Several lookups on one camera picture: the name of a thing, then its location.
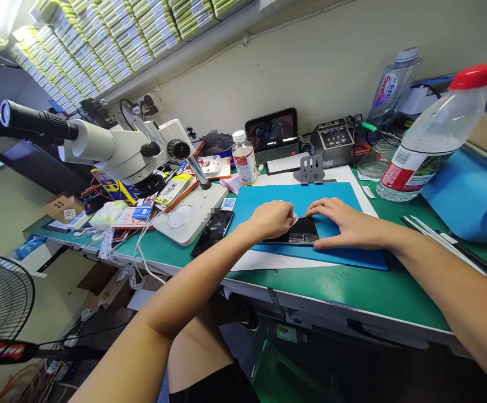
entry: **glass jar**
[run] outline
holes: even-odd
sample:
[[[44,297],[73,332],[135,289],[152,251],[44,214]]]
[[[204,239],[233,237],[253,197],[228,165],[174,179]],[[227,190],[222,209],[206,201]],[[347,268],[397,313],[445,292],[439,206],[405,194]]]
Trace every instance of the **glass jar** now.
[[[378,141],[372,149],[357,163],[357,170],[372,179],[380,179],[389,166],[399,142],[395,139]]]

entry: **red bottle cap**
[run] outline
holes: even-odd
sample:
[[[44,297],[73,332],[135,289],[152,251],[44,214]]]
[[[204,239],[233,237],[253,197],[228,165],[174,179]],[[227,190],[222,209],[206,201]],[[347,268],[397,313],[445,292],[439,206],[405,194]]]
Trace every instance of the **red bottle cap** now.
[[[466,68],[452,80],[449,90],[472,90],[487,86],[487,63]]]

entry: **white microscope base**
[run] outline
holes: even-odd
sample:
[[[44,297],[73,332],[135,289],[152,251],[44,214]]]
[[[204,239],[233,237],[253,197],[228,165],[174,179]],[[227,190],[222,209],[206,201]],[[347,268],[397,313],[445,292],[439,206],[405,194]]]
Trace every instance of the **white microscope base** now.
[[[180,245],[189,246],[227,195],[228,190],[223,185],[212,184],[208,190],[198,186],[173,210],[156,217],[152,225],[156,231],[160,231]]]

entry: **plastic water bottle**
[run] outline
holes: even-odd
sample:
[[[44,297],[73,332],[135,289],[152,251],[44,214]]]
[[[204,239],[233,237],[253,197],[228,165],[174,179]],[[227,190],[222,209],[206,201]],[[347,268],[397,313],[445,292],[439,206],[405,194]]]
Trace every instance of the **plastic water bottle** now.
[[[376,193],[392,202],[417,196],[441,165],[462,146],[486,108],[487,63],[458,73],[449,91],[404,134]]]
[[[393,121],[399,99],[413,84],[415,67],[421,62],[418,51],[419,48],[403,50],[396,62],[385,68],[367,122],[381,127]]]
[[[240,181],[244,185],[251,185],[256,181],[258,174],[256,173],[255,150],[244,130],[238,130],[232,134],[234,145],[232,146],[232,157],[234,164],[240,177]]]

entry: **fan grille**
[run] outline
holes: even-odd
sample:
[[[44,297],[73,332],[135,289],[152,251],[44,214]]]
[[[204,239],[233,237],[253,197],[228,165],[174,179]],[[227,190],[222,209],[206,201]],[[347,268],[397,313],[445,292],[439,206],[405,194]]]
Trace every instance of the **fan grille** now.
[[[0,257],[0,339],[15,339],[32,311],[35,286],[28,272]]]

